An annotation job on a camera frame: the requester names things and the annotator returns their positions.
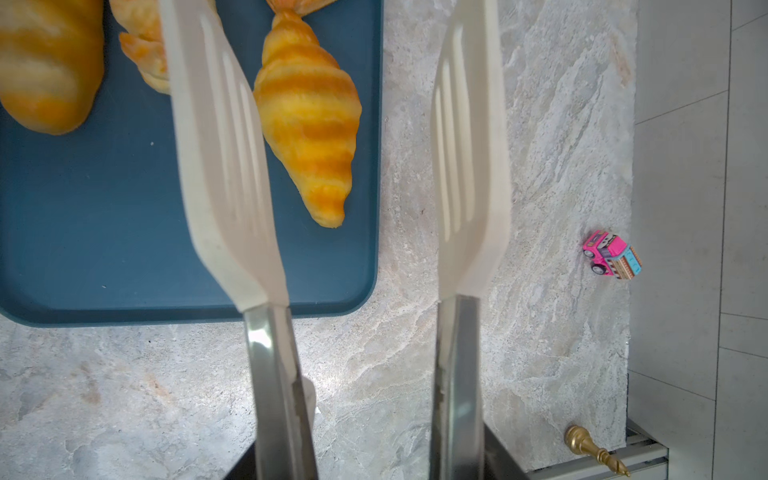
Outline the ring shaped donut bread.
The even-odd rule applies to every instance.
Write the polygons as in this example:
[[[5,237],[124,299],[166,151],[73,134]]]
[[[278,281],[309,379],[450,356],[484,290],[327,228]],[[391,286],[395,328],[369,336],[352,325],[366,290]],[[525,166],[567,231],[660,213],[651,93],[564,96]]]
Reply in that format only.
[[[1,105],[25,128],[76,130],[105,72],[102,1],[1,3]]]

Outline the metal tongs with white tips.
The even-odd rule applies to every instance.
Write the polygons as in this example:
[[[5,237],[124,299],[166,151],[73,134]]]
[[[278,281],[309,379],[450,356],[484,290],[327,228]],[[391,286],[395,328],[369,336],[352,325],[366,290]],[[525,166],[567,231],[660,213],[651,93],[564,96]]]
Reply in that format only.
[[[314,479],[306,403],[256,102],[203,1],[159,5],[183,204],[195,251],[242,314],[258,479]],[[510,162],[498,5],[460,1],[440,52],[431,111],[439,211],[430,470],[483,479],[481,298],[508,245]]]

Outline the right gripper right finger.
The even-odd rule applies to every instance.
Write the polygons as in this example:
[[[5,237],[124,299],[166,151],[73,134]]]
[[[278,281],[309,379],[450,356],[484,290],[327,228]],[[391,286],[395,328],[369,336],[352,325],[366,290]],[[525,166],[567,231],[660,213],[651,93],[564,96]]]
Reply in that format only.
[[[484,425],[484,480],[528,480],[491,428]]]

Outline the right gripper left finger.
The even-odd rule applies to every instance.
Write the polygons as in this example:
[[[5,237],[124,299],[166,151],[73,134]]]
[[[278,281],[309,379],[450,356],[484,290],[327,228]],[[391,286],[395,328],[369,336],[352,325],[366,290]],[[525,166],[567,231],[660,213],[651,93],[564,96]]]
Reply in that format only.
[[[258,480],[255,447],[256,442],[253,442],[226,474],[225,480]]]

